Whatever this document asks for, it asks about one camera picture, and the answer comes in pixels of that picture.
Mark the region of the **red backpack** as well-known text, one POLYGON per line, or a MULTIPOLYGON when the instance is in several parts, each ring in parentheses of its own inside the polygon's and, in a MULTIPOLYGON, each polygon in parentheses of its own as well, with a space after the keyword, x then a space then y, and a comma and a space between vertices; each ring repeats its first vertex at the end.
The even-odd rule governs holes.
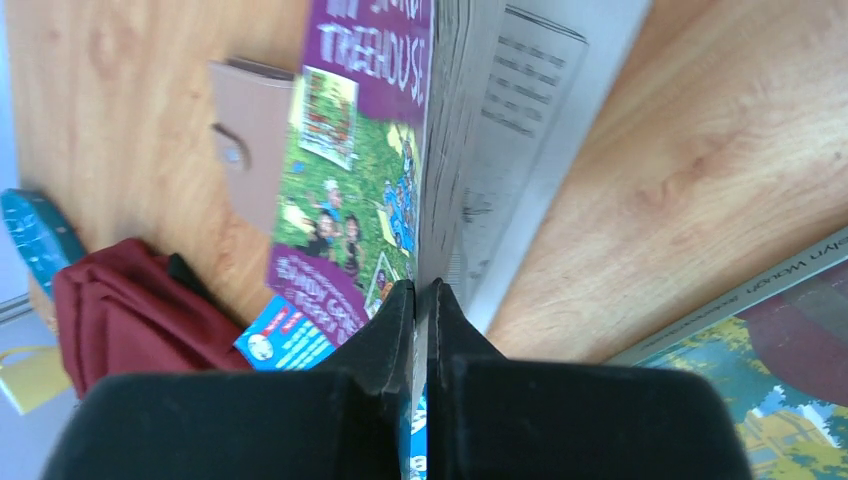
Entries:
POLYGON ((242 371, 243 330, 179 254, 137 238, 90 253, 53 278, 63 367, 78 398, 110 375, 242 371))

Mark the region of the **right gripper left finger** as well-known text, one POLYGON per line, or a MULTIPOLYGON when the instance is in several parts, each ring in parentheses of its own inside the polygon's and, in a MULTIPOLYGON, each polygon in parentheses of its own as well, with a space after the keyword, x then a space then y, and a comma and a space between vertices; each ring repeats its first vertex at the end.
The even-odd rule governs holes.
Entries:
POLYGON ((415 288, 318 366, 127 374, 81 402, 46 479, 406 479, 415 288))

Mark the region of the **purple treehouse book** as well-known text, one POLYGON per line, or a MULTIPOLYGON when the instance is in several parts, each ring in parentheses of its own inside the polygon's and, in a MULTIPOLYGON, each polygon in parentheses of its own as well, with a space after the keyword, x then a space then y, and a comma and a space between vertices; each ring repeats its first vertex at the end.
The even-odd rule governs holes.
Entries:
POLYGON ((397 282, 442 278, 486 332, 651 7, 314 2, 274 296, 352 336, 397 282))

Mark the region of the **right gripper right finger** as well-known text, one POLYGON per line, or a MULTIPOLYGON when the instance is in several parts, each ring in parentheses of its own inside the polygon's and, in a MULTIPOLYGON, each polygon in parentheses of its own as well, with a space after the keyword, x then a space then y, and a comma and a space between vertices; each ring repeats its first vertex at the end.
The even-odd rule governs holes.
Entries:
POLYGON ((715 389, 679 370, 506 358, 429 286, 433 479, 748 479, 715 389))

